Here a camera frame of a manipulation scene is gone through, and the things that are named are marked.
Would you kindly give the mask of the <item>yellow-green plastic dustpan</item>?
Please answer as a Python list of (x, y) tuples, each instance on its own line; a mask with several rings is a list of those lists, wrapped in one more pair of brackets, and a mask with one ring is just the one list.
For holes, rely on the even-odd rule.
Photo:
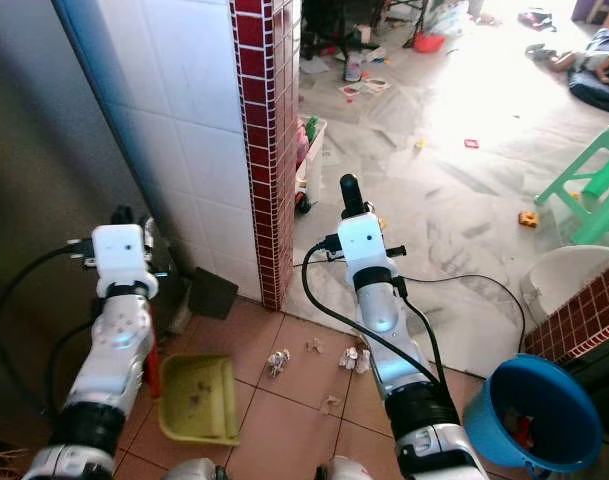
[(159, 366), (159, 429), (173, 442), (237, 445), (234, 360), (173, 355)]

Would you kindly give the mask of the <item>person lying on floor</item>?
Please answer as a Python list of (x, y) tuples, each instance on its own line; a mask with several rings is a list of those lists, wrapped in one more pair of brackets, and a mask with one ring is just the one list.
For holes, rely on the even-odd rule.
[(609, 29), (600, 29), (587, 47), (554, 52), (547, 67), (568, 77), (575, 99), (609, 113)]

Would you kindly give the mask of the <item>white cart with wheels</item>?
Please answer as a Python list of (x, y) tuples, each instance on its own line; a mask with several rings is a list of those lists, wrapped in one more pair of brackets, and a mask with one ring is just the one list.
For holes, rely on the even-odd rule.
[(322, 193), (322, 152), (327, 120), (316, 115), (298, 118), (298, 166), (295, 174), (296, 215), (308, 214)]

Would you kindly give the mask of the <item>dark flat square plate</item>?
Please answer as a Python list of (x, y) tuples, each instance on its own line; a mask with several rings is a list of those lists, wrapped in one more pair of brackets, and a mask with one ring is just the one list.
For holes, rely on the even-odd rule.
[(202, 268), (184, 275), (188, 280), (188, 307), (194, 315), (226, 319), (234, 307), (239, 285)]

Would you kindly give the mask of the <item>plastic bottle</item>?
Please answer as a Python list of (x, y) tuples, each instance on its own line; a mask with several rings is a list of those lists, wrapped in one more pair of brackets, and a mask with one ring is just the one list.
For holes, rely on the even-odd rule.
[(365, 56), (362, 51), (345, 51), (342, 55), (345, 60), (344, 73), (342, 73), (342, 81), (346, 83), (360, 82), (364, 76), (364, 60)]

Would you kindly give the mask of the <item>crumpled white paper scrap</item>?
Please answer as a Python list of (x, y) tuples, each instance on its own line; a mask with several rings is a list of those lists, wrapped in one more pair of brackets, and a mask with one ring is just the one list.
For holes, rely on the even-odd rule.
[(266, 360), (266, 375), (269, 379), (276, 379), (286, 369), (292, 358), (290, 349), (278, 349)]
[(339, 358), (339, 366), (356, 374), (365, 374), (373, 369), (372, 352), (364, 344), (346, 348)]

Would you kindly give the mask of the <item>red plastic bowl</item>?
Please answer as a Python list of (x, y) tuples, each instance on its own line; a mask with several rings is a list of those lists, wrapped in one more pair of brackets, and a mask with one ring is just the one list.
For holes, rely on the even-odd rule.
[(419, 32), (410, 38), (410, 49), (420, 54), (433, 54), (438, 52), (446, 44), (446, 36), (429, 35), (429, 33)]

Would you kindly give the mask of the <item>white plastic bin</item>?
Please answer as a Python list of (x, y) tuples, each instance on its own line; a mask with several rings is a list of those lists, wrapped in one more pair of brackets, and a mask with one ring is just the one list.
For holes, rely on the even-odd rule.
[(609, 247), (575, 244), (542, 253), (522, 276), (522, 301), (540, 326), (609, 266)]

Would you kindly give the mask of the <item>green plastic stool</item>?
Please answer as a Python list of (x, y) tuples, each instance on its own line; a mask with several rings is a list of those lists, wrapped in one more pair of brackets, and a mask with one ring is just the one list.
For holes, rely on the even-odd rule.
[(580, 220), (573, 244), (595, 244), (609, 233), (609, 127), (534, 197), (534, 205), (541, 207), (551, 198), (563, 201)]

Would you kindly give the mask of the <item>grey left robot foot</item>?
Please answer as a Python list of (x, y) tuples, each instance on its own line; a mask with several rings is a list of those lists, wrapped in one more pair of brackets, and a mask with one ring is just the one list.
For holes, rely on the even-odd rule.
[(225, 468), (209, 458), (195, 458), (172, 467), (162, 480), (228, 480), (228, 475)]

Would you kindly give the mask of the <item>grey robot foot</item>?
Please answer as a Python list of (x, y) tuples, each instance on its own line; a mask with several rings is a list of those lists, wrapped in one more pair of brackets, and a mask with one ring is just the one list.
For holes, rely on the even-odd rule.
[(209, 458), (195, 458), (172, 467), (162, 480), (228, 480), (228, 475), (225, 468)]
[(336, 454), (316, 468), (312, 480), (374, 480), (374, 477), (362, 463)]

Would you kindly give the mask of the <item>grey right robot foot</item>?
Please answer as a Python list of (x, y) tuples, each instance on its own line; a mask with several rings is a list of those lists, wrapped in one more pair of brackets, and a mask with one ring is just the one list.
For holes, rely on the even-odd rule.
[(316, 468), (312, 480), (374, 480), (374, 477), (362, 463), (336, 454)]

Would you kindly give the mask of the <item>blue plastic bucket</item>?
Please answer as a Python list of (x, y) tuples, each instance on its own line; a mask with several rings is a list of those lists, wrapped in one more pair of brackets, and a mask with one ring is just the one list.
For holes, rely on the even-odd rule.
[(463, 425), (484, 460), (509, 468), (582, 471), (604, 444), (601, 417), (586, 390), (534, 355), (497, 366), (465, 407)]

